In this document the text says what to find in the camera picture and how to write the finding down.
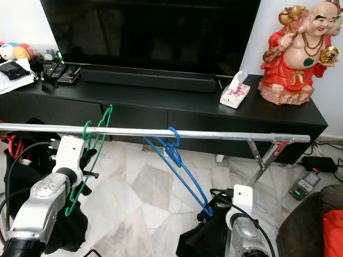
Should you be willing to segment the black shirt with neon logo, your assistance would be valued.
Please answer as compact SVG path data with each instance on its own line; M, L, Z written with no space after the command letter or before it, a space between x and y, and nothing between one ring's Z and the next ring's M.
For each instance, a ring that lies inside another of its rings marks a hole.
M176 248L177 257L225 257L228 226L218 220L203 223L203 211L194 216L195 226L182 233Z

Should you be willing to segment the red plastic hanger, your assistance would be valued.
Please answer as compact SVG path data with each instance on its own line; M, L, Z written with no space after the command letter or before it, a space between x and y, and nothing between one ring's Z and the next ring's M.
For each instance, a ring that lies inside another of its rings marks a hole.
M8 153L15 159L17 159L19 154L24 151L26 147L28 147L28 140L23 139L15 134L2 135L1 140L3 142L7 142Z

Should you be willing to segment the blue plastic hanger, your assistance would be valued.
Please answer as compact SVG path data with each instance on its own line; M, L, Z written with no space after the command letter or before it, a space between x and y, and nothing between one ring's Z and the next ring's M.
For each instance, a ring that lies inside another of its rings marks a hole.
M175 176L179 179L179 181L182 182L184 187L187 189L187 191L189 191L189 193L193 196L193 198L196 199L197 203L201 205L204 213L208 216L214 216L215 211L209 204L209 201L206 195L204 194L203 189L199 185L198 181L196 181L193 174L189 171L186 164L184 164L184 162L182 161L181 154L178 152L177 147L181 144L181 136L171 126L168 127L168 130L174 133L174 136L176 138L175 142L164 142L159 137L154 137L154 138L157 140L157 142L159 142L159 144L161 144L162 151L167 155L167 157L169 157L169 159L167 159L162 152L157 150L157 148L154 146L154 144L152 144L151 140L148 139L148 137L144 137L144 139L147 142L147 144L154 149L154 151L159 155L159 157L162 159L162 161L164 161L164 163L169 167L169 169L172 172L174 172ZM192 184L197 188L197 191L202 199L200 199L196 195L196 193L191 189L191 186L189 186L189 184L186 183L186 181L182 178L182 176L178 173L178 171L174 169L173 165L169 161L172 161L175 166L177 166L178 168L182 168L186 172L187 176L191 179Z

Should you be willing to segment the silver metal clothes rack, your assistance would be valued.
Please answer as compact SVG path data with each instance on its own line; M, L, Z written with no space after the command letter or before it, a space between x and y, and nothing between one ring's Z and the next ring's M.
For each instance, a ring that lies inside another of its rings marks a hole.
M87 132L104 135L139 135L140 137L166 137L174 138L174 133L170 130L150 130L137 128L116 128L116 127L79 127L66 125L41 125L27 123L0 123L3 131L34 131L34 132L54 132L59 134L75 134L77 132ZM246 140L252 151L252 156L260 166L260 170L249 180L248 186L254 186L260 176L284 151L284 148L292 143L309 143L309 135L298 134L253 134L243 132L203 132L203 131L177 131L181 139L221 139L221 140ZM268 141L272 143L264 157L259 156L255 145L257 141Z

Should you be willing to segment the black shirt with fonemax print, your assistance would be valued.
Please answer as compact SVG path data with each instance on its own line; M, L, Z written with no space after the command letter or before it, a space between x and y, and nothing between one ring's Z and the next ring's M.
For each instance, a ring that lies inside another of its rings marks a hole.
M56 133L49 132L12 131L8 134L15 134L23 139L27 139L28 147L19 154L17 159L10 156L7 150L8 171L5 176L7 196L22 189L32 188L36 182L52 173L59 140L62 138ZM70 188L64 207L61 209L62 212L58 215L43 254L52 254L58 249L76 252L85 242L88 219L80 209L81 203L79 201L73 202L70 199L72 192L78 195L78 190L83 184L84 181L81 181L78 186ZM29 193L23 192L13 196L5 204L8 215L12 216L14 221L20 207L28 198Z

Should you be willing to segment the dark grey fabric sofa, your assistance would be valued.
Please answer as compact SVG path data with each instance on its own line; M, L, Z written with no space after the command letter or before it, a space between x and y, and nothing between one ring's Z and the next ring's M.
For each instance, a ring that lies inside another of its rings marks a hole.
M324 257L324 215L343 210L343 185L311 193L287 216L278 230L280 257Z

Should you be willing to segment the black television console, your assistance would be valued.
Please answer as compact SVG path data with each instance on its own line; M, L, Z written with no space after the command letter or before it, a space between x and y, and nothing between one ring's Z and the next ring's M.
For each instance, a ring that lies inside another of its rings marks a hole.
M214 94L180 90L100 84L30 84L0 96L0 118L7 123L28 123L32 118L49 125L83 126L98 123L112 105L112 127L301 134L316 139L327 122L313 101L302 105L275 105L257 88L260 76L250 75L251 90L237 109L220 104Z

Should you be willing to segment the black soundbar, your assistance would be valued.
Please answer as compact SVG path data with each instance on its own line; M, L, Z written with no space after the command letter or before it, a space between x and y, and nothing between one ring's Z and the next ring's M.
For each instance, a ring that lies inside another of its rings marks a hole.
M118 66L84 65L79 74L88 82L190 92L214 93L219 85L213 75Z

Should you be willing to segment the black power adapter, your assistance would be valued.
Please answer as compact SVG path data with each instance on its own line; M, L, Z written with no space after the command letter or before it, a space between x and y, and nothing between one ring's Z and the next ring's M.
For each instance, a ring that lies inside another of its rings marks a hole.
M300 164L307 170L316 173L333 173L338 169L338 165L335 164L331 157L305 156Z

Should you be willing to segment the red cushion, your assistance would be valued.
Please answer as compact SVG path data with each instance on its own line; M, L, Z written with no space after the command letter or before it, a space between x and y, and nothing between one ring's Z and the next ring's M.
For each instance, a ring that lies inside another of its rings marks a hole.
M343 209L324 214L323 234L324 257L343 257Z

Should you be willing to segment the black wallet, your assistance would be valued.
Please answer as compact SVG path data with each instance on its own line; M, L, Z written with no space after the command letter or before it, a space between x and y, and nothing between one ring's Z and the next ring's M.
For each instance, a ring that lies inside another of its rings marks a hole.
M25 70L15 61L8 61L0 65L0 71L10 80L15 80L29 75L30 72Z

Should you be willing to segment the orange round toy figure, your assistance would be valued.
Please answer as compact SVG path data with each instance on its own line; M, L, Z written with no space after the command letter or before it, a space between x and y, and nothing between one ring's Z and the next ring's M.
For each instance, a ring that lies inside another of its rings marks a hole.
M31 51L30 51L30 46L27 44L18 44L17 46L14 47L13 49L13 56L15 59L31 59Z

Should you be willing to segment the white round toy figure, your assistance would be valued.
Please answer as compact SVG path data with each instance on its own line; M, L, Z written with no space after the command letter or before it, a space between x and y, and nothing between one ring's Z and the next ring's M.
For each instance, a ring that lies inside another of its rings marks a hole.
M0 56L5 61L14 61L15 60L14 46L12 46L11 44L8 44L8 43L0 46Z

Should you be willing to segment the black flat television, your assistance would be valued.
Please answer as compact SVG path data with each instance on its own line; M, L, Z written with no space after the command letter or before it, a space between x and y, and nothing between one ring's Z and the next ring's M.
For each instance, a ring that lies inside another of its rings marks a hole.
M234 75L260 0L41 0L67 62Z

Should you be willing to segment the red laughing buddha statue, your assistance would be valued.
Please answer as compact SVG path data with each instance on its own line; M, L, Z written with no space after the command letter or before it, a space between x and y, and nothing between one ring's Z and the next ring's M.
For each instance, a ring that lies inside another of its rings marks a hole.
M301 105L314 93L312 78L321 78L340 58L332 38L341 32L343 7L340 0L294 5L280 12L279 21L282 28L270 36L263 55L259 92L276 105Z

